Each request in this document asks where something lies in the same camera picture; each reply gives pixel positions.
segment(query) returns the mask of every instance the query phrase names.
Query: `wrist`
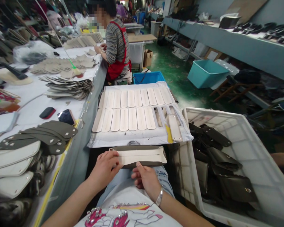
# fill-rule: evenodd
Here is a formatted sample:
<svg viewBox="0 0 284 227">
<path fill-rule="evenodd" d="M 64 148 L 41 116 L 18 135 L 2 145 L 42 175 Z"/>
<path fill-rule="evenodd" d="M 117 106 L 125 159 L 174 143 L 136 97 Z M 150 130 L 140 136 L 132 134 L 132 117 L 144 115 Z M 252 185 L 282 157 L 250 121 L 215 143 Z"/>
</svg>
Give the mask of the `wrist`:
<svg viewBox="0 0 284 227">
<path fill-rule="evenodd" d="M 91 199 L 93 199 L 96 194 L 98 194 L 101 189 L 99 189 L 97 187 L 97 183 L 94 182 L 91 179 L 86 179 L 81 185 L 80 187 L 82 188 L 82 190 L 86 193 L 86 195 L 88 197 L 90 197 Z"/>
</svg>

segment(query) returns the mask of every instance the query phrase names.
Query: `red fabric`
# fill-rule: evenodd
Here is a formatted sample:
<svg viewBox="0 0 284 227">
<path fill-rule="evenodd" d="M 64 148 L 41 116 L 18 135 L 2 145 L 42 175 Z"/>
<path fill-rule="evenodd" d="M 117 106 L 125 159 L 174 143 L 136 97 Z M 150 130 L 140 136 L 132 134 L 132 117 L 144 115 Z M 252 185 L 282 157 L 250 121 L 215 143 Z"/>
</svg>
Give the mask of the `red fabric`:
<svg viewBox="0 0 284 227">
<path fill-rule="evenodd" d="M 112 82 L 113 80 L 117 79 L 118 76 L 122 73 L 124 67 L 126 65 L 129 65 L 129 70 L 132 71 L 132 64 L 129 60 L 129 62 L 127 64 L 125 64 L 125 59 L 126 59 L 126 53 L 127 53 L 127 47 L 126 47 L 126 41 L 125 41 L 125 37 L 124 37 L 124 32 L 126 32 L 126 28 L 121 28 L 116 22 L 111 21 L 111 23 L 117 25 L 119 27 L 119 29 L 122 32 L 122 36 L 123 36 L 123 41 L 125 44 L 125 53 L 124 53 L 124 58 L 122 60 L 122 62 L 119 61 L 115 61 L 115 63 L 111 64 L 108 66 L 108 70 L 107 70 L 107 74 L 106 74 L 106 79 L 109 82 Z"/>
<path fill-rule="evenodd" d="M 46 4 L 45 4 L 45 1 L 38 1 L 38 3 L 40 4 L 41 8 L 44 10 L 44 12 L 46 14 L 47 13 L 47 7 L 46 7 Z M 42 12 L 41 8 L 38 6 L 37 3 L 35 3 L 35 9 L 40 14 L 40 16 L 47 22 L 46 16 Z"/>
</svg>

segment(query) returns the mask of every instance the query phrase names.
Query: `yellow tape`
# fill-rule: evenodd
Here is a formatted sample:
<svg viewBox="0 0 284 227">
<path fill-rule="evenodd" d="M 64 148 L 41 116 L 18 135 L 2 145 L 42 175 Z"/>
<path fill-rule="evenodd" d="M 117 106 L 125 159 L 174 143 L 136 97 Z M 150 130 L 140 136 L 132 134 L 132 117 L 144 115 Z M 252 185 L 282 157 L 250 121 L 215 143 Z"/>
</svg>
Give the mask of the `yellow tape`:
<svg viewBox="0 0 284 227">
<path fill-rule="evenodd" d="M 167 124 L 165 124 L 165 128 L 166 128 L 166 131 L 167 131 L 167 142 L 169 143 L 173 143 L 173 138 L 171 136 L 171 130 L 170 128 L 167 126 Z"/>
<path fill-rule="evenodd" d="M 76 125 L 74 126 L 75 128 L 78 126 L 78 123 L 79 123 L 79 120 L 76 120 Z M 72 143 L 72 140 L 73 140 L 73 139 L 71 138 L 70 141 L 68 142 L 67 146 L 66 146 L 66 149 L 65 149 L 64 153 L 63 153 L 62 156 L 61 156 L 61 159 L 60 159 L 60 161 L 59 161 L 59 163 L 58 163 L 58 168 L 56 169 L 56 172 L 55 172 L 55 174 L 54 174 L 53 180 L 51 181 L 50 187 L 48 188 L 48 191 L 47 191 L 47 193 L 46 193 L 46 195 L 45 195 L 45 198 L 44 198 L 44 200 L 43 200 L 42 207 L 41 207 L 41 209 L 40 209 L 40 211 L 39 211 L 39 214 L 38 214 L 37 220 L 35 221 L 34 227 L 38 227 L 38 226 L 40 225 L 40 222 L 41 222 L 41 219 L 42 219 L 42 217 L 43 217 L 43 214 L 44 214 L 46 205 L 47 205 L 47 203 L 48 203 L 48 199 L 50 198 L 51 192 L 52 192 L 52 190 L 53 190 L 56 177 L 57 177 L 57 175 L 58 175 L 58 173 L 59 173 L 59 170 L 60 170 L 60 168 L 61 168 L 61 166 L 62 166 L 62 164 L 63 164 L 63 162 L 64 162 L 64 159 L 65 159 L 65 156 L 66 156 L 66 155 L 65 155 L 65 152 L 67 152 L 67 151 L 69 150 L 69 147 L 70 147 L 70 145 L 71 145 L 71 143 Z"/>
</svg>

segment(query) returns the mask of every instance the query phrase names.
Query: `teal plastic bin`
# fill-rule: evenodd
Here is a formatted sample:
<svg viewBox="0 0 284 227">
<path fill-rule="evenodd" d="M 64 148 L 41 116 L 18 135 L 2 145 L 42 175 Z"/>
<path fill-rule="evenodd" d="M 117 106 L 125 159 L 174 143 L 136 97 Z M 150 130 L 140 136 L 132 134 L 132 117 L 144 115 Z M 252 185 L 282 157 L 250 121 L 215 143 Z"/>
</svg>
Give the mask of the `teal plastic bin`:
<svg viewBox="0 0 284 227">
<path fill-rule="evenodd" d="M 209 88 L 215 85 L 229 71 L 212 60 L 194 61 L 187 79 L 197 88 Z"/>
</svg>

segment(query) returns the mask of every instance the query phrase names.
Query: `mobile phone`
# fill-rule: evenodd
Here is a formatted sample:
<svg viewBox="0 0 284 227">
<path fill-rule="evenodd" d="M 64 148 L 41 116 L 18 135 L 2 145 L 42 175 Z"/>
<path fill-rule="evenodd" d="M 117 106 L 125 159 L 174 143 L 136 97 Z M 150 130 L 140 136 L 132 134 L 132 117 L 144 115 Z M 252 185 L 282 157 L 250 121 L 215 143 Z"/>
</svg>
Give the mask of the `mobile phone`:
<svg viewBox="0 0 284 227">
<path fill-rule="evenodd" d="M 42 119 L 49 119 L 54 112 L 56 112 L 56 110 L 53 107 L 48 107 L 39 115 L 39 117 Z"/>
<path fill-rule="evenodd" d="M 61 122 L 67 123 L 69 125 L 74 126 L 76 124 L 74 116 L 70 109 L 66 109 L 60 113 L 58 113 L 58 119 Z"/>
</svg>

